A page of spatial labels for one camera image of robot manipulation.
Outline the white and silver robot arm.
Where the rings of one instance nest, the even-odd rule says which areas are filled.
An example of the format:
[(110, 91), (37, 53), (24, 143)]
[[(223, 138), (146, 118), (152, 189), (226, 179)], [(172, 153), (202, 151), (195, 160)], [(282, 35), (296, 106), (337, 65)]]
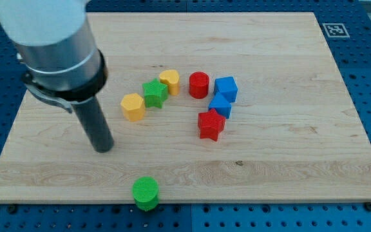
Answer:
[(40, 101), (72, 111), (106, 82), (106, 65), (88, 22), (88, 0), (0, 0), (0, 23)]

